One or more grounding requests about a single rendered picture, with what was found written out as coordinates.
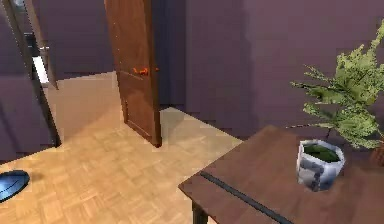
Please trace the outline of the white grey plant pot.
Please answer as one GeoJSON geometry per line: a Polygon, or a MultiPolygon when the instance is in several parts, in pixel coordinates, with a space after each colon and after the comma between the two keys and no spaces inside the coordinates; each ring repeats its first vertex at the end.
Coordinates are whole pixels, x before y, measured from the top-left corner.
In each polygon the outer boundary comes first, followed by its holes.
{"type": "Polygon", "coordinates": [[[344,167],[343,151],[318,139],[299,142],[296,173],[298,183],[314,192],[329,190],[344,167]]]}

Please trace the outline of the dark brown room door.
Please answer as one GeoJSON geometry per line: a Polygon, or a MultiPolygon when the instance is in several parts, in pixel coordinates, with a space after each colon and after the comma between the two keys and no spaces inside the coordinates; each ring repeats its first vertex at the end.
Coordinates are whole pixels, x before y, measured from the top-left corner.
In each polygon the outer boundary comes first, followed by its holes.
{"type": "MultiPolygon", "coordinates": [[[[36,38],[36,43],[39,47],[48,46],[48,40],[44,37],[39,18],[36,14],[35,7],[33,5],[33,0],[24,0],[24,5],[27,11],[28,19],[30,21],[31,27],[33,29],[33,33],[36,38]]],[[[49,50],[48,51],[40,51],[40,55],[42,56],[42,61],[45,67],[45,71],[47,72],[49,83],[55,88],[58,88],[57,79],[55,76],[55,69],[52,66],[49,50]]]]}

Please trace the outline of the green leafy house plant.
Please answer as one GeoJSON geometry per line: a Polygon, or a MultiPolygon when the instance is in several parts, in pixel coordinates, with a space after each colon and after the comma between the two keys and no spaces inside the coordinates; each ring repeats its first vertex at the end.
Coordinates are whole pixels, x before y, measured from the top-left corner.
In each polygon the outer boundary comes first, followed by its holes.
{"type": "Polygon", "coordinates": [[[362,44],[336,57],[333,77],[310,66],[305,74],[319,80],[319,85],[291,83],[314,99],[303,104],[303,111],[319,119],[315,125],[336,131],[356,149],[375,149],[384,144],[384,132],[369,111],[384,92],[384,63],[377,62],[377,49],[382,41],[384,19],[368,46],[362,44]]]}

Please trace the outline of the dark brown wooden table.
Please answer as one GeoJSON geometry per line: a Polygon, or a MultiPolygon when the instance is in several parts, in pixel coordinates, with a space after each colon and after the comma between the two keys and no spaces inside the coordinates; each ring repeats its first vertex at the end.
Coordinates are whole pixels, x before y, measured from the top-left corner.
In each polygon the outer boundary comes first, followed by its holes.
{"type": "MultiPolygon", "coordinates": [[[[297,182],[301,138],[267,126],[209,164],[204,172],[266,206],[291,224],[384,224],[384,167],[367,151],[344,150],[341,175],[327,191],[297,182]]],[[[279,224],[196,173],[179,185],[192,201],[192,224],[279,224]]]]}

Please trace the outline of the reddish brown plant pot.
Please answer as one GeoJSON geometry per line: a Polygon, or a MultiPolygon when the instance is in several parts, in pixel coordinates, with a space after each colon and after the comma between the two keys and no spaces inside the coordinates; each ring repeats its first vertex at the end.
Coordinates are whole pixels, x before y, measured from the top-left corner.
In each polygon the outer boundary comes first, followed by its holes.
{"type": "Polygon", "coordinates": [[[376,166],[384,167],[384,143],[371,152],[370,161],[376,166]]]}

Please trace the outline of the brown wooden room door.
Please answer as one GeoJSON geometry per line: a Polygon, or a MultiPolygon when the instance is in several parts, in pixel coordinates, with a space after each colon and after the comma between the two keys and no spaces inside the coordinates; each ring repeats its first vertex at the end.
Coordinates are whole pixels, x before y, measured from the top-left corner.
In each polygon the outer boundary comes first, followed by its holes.
{"type": "Polygon", "coordinates": [[[124,123],[162,145],[152,0],[104,0],[124,123]],[[149,69],[148,75],[132,68],[149,69]]]}

